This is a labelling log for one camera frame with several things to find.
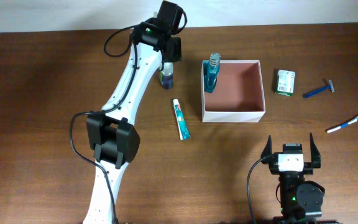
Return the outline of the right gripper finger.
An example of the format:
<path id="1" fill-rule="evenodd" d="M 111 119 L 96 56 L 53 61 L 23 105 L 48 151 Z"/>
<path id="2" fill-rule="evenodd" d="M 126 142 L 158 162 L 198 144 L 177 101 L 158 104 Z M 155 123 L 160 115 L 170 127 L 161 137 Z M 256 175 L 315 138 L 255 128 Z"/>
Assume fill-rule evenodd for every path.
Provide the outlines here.
<path id="1" fill-rule="evenodd" d="M 272 160 L 272 138 L 268 136 L 267 143 L 260 155 L 261 163 L 268 164 Z"/>
<path id="2" fill-rule="evenodd" d="M 310 167 L 319 169 L 321 167 L 321 154 L 314 143 L 313 134 L 310 133 L 310 153 L 311 153 L 311 162 Z"/>

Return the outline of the clear blue sanitizer bottle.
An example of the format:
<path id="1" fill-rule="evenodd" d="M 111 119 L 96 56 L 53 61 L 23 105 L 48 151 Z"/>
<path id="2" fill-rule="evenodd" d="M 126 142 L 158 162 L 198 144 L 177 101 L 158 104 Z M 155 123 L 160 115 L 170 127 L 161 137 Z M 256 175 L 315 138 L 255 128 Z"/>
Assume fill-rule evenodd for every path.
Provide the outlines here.
<path id="1" fill-rule="evenodd" d="M 164 89 L 169 90 L 173 88 L 173 75 L 174 75 L 173 63 L 165 62 L 159 71 L 160 83 Z"/>

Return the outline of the teal mouthwash bottle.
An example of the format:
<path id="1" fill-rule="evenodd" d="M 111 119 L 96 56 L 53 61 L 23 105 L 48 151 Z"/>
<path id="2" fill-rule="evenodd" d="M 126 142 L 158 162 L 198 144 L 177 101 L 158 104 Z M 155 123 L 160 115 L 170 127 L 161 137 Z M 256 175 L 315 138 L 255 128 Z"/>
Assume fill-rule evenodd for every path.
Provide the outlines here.
<path id="1" fill-rule="evenodd" d="M 210 55 L 206 66 L 206 75 L 204 76 L 204 90 L 208 93 L 212 93 L 216 86 L 220 71 L 220 60 L 221 56 L 219 53 L 215 52 Z"/>

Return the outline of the blue white toothbrush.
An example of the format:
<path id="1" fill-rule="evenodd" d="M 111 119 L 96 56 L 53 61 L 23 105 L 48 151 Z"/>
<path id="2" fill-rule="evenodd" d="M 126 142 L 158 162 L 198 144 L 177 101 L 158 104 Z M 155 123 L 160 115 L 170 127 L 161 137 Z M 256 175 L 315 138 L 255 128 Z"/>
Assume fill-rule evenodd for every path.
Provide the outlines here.
<path id="1" fill-rule="evenodd" d="M 327 132 L 327 133 L 333 133 L 333 132 L 338 131 L 338 130 L 340 130 L 340 129 L 343 129 L 343 128 L 345 128 L 345 127 L 351 125 L 351 124 L 354 124 L 354 123 L 356 123 L 356 122 L 358 122 L 358 115 L 356 115 L 354 118 L 351 118 L 349 121 L 346 121 L 346 122 L 344 122 L 344 123 L 342 123 L 342 124 L 339 124 L 339 125 L 337 125 L 337 126 L 334 126 L 333 128 L 327 129 L 326 132 Z"/>

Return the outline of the green white soap box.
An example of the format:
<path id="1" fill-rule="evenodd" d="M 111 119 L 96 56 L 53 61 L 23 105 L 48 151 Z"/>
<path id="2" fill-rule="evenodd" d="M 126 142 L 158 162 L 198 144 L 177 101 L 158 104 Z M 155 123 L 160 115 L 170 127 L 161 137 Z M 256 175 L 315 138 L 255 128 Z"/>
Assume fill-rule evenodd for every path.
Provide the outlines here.
<path id="1" fill-rule="evenodd" d="M 289 70 L 278 70 L 276 94 L 292 96 L 294 93 L 296 73 Z"/>

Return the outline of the teal toothpaste tube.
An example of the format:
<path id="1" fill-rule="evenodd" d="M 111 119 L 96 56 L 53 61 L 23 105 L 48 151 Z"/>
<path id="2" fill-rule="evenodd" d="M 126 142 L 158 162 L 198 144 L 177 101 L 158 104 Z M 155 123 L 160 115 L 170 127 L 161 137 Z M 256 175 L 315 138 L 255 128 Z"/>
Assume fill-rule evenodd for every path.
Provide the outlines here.
<path id="1" fill-rule="evenodd" d="M 175 111 L 180 139 L 185 140 L 191 138 L 178 99 L 173 99 L 173 108 Z"/>

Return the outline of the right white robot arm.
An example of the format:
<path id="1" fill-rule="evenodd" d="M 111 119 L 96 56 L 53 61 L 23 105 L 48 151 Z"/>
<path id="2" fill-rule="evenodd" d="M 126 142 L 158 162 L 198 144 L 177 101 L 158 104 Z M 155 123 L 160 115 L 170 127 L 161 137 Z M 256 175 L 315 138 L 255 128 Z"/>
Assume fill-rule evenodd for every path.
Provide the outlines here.
<path id="1" fill-rule="evenodd" d="M 311 175 L 314 169 L 321 167 L 321 154 L 312 135 L 310 152 L 310 162 L 304 161 L 300 143 L 287 143 L 281 152 L 272 152 L 272 138 L 268 138 L 260 158 L 268 165 L 271 174 L 278 175 L 282 215 L 274 217 L 274 223 L 316 223 L 322 216 L 325 188 L 305 180 L 305 175 Z"/>

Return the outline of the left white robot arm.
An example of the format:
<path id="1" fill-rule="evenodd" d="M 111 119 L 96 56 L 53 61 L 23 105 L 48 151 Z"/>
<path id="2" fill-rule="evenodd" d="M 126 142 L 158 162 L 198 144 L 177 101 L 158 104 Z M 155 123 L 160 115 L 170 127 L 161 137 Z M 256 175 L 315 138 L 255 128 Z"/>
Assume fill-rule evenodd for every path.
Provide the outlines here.
<path id="1" fill-rule="evenodd" d="M 130 54 L 111 97 L 100 111 L 86 111 L 86 128 L 95 167 L 95 179 L 84 223 L 118 223 L 116 200 L 124 172 L 135 158 L 140 136 L 135 130 L 139 104 L 157 70 L 181 60 L 185 11 L 163 1 L 156 17 L 129 27 Z"/>

